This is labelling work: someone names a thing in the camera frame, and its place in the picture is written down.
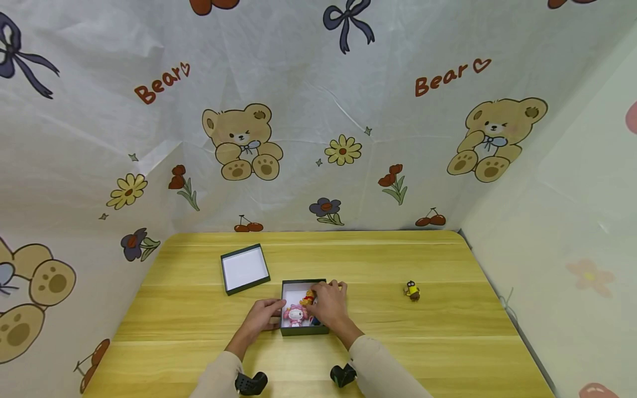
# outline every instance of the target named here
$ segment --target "green box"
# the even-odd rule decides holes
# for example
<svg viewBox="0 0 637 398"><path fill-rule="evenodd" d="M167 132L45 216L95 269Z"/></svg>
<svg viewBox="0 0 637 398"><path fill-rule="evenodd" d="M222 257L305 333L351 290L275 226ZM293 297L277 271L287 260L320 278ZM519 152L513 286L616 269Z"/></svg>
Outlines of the green box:
<svg viewBox="0 0 637 398"><path fill-rule="evenodd" d="M288 300L285 307L283 308L283 312L285 312L286 308L291 306L292 304L299 304L299 300L305 296L305 292L310 289L310 286L317 284L318 282L325 282L325 279L299 279L299 280L287 280L282 281L281 283L281 298L286 299L286 295L294 297L291 300ZM299 284L300 286L295 287L292 290L292 284ZM329 329L325 325L319 326L299 326L299 327L284 327L284 323L286 321L281 316L280 328L281 335L283 336L306 336L308 334L328 334Z"/></svg>
<svg viewBox="0 0 637 398"><path fill-rule="evenodd" d="M259 243L221 256L221 270L227 295L270 281L268 265Z"/></svg>

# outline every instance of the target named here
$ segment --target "patterned backdrop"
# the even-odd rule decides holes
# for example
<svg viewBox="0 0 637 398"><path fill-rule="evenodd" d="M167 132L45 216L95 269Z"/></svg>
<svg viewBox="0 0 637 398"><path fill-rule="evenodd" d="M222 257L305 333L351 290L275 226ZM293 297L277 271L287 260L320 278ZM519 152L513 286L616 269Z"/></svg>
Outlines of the patterned backdrop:
<svg viewBox="0 0 637 398"><path fill-rule="evenodd" d="M636 13L4 1L2 396L79 396L176 232L458 229Z"/></svg>

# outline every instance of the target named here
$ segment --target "bear paw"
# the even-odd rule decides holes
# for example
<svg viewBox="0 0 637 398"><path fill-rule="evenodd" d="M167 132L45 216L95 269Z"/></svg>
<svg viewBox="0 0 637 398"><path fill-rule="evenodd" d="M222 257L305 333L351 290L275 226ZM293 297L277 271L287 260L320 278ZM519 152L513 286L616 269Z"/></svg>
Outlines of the bear paw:
<svg viewBox="0 0 637 398"><path fill-rule="evenodd" d="M478 154L475 151L462 151L451 159L449 166L447 166L447 172L452 176L466 174L473 170L476 163L478 163Z"/></svg>
<svg viewBox="0 0 637 398"><path fill-rule="evenodd" d="M36 304L54 306L71 294L75 271L58 260L44 261L33 272L29 293Z"/></svg>
<svg viewBox="0 0 637 398"><path fill-rule="evenodd" d="M278 176L279 163L272 155L259 155L252 161L254 174L262 180L274 180Z"/></svg>
<svg viewBox="0 0 637 398"><path fill-rule="evenodd" d="M221 175L230 181L245 180L251 174L250 163L245 160L234 160L221 169Z"/></svg>
<svg viewBox="0 0 637 398"><path fill-rule="evenodd" d="M25 353L39 336L44 311L33 304L14 307L0 316L0 364Z"/></svg>
<svg viewBox="0 0 637 398"><path fill-rule="evenodd" d="M511 162L503 157L486 157L476 167L476 178L482 182L493 182L504 174L510 164Z"/></svg>

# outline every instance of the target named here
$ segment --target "person's left hand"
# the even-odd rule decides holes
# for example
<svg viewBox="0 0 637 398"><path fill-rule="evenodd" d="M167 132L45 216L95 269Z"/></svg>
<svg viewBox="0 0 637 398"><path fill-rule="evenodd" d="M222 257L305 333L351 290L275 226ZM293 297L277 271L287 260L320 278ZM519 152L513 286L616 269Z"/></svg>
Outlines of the person's left hand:
<svg viewBox="0 0 637 398"><path fill-rule="evenodd" d="M279 328L279 323L270 323L272 316L281 316L281 309L285 306L285 300L265 299L255 301L250 312L246 315L237 333L242 333L252 344L263 330Z"/></svg>
<svg viewBox="0 0 637 398"><path fill-rule="evenodd" d="M248 346L257 340L259 333L263 330L279 328L279 323L270 323L270 318L281 316L281 309L284 306L285 300L257 300L225 350L235 354L243 361Z"/></svg>

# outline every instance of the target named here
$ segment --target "black object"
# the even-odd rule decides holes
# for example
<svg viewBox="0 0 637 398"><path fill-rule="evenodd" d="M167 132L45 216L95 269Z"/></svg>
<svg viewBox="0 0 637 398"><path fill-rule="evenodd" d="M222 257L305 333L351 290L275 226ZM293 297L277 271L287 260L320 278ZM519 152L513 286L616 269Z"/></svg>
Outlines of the black object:
<svg viewBox="0 0 637 398"><path fill-rule="evenodd" d="M339 387L343 388L349 383L356 380L356 371L350 364L345 365L343 369L339 365L336 365L332 368L332 371L329 373L329 377L334 380L334 383Z"/></svg>
<svg viewBox="0 0 637 398"><path fill-rule="evenodd" d="M267 384L268 377L263 372L255 374L254 379L239 373L239 376L234 381L234 387L239 390L241 395L259 395Z"/></svg>

